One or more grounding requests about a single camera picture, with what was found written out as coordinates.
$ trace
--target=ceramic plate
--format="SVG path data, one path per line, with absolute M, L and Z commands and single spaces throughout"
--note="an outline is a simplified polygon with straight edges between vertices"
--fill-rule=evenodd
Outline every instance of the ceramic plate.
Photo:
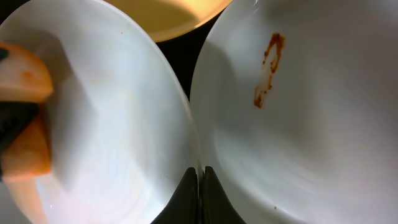
M 186 96 L 155 43 L 92 0 L 29 1 L 0 39 L 41 57 L 55 88 L 46 104 L 53 172 L 9 185 L 25 215 L 40 224 L 150 223 L 197 164 Z
M 398 223 L 398 2 L 235 0 L 191 109 L 247 223 Z
M 232 0 L 105 0 L 134 19 L 156 41 L 185 34 L 209 21 Z

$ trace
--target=orange food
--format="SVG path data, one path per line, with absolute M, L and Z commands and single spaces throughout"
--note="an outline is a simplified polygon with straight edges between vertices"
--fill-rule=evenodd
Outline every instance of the orange food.
M 38 115 L 1 154 L 4 182 L 24 180 L 51 172 L 44 121 Z
M 44 62 L 28 50 L 0 42 L 0 101 L 41 103 L 53 92 Z

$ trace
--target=black surface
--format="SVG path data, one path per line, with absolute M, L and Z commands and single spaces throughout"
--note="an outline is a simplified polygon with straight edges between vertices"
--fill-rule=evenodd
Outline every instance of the black surface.
M 203 224 L 245 224 L 232 207 L 212 167 L 203 177 Z
M 152 224 L 197 224 L 198 176 L 194 168 L 185 171 L 172 198 Z
M 206 37 L 220 14 L 201 27 L 165 42 L 157 43 L 172 66 L 175 75 L 188 99 L 190 95 L 192 75 Z

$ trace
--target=white plate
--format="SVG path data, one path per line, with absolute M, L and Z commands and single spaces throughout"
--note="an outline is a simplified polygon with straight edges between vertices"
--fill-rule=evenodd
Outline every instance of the white plate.
M 235 0 L 219 18 L 191 110 L 202 163 L 247 223 L 398 223 L 397 11 L 388 0 Z M 259 109 L 275 32 L 285 45 Z
M 32 0 L 1 25 L 0 39 L 40 56 L 55 87 L 53 174 L 31 189 L 47 221 L 17 200 L 24 213 L 36 223 L 150 223 L 197 166 L 187 99 L 155 43 L 92 0 Z

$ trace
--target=red sauce residue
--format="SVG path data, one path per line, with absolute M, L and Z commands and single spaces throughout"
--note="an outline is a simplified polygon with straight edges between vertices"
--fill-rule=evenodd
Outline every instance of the red sauce residue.
M 261 94 L 258 94 L 256 98 L 254 98 L 254 105 L 257 106 L 258 108 L 262 107 L 262 100 L 261 100 Z
M 269 55 L 269 52 L 271 48 L 276 45 L 276 57 L 272 59 L 271 61 L 271 73 L 266 71 L 265 75 L 268 75 L 268 78 L 265 80 L 267 83 L 260 83 L 256 87 L 256 92 L 254 95 L 254 105 L 257 106 L 258 108 L 262 108 L 262 104 L 264 102 L 265 96 L 268 93 L 267 90 L 272 89 L 272 79 L 274 77 L 274 74 L 276 70 L 278 69 L 279 66 L 279 61 L 282 56 L 282 49 L 284 47 L 285 43 L 285 37 L 282 37 L 279 33 L 274 33 L 271 37 L 271 40 L 269 41 L 268 48 L 264 52 L 264 60 L 262 61 L 263 65 L 266 65 L 267 57 Z

